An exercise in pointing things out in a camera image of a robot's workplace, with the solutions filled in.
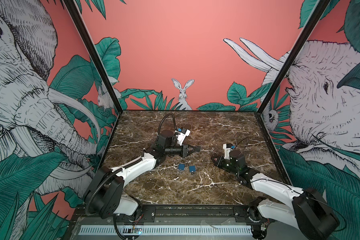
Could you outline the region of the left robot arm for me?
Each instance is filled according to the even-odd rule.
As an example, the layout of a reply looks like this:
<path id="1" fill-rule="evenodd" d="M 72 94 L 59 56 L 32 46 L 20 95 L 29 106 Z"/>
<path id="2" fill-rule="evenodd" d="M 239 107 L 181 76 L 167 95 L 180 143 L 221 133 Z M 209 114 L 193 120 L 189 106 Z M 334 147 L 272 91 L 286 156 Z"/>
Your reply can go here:
<path id="1" fill-rule="evenodd" d="M 189 133 L 188 130 L 185 134 L 165 130 L 136 159 L 118 167 L 98 169 L 84 194 L 85 214 L 98 215 L 102 219 L 125 215 L 130 222 L 140 220 L 144 215 L 142 204 L 137 199 L 124 195 L 124 187 L 140 175 L 158 167 L 167 156 L 178 155 L 185 158 L 200 152 L 200 146 L 183 144 Z"/>

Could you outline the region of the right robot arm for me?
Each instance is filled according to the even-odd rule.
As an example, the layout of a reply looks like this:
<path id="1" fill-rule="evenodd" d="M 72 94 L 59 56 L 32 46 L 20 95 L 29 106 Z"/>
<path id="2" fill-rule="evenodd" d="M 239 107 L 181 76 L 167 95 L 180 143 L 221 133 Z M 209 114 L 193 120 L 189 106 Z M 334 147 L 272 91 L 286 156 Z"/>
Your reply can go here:
<path id="1" fill-rule="evenodd" d="M 233 174 L 242 186 L 275 199 L 259 197 L 251 202 L 247 215 L 253 223 L 275 220 L 300 230 L 310 240 L 326 240 L 340 226 L 335 211 L 317 190 L 274 180 L 249 167 L 244 154 L 232 145 L 223 147 L 223 156 L 211 157 L 214 166 Z"/>

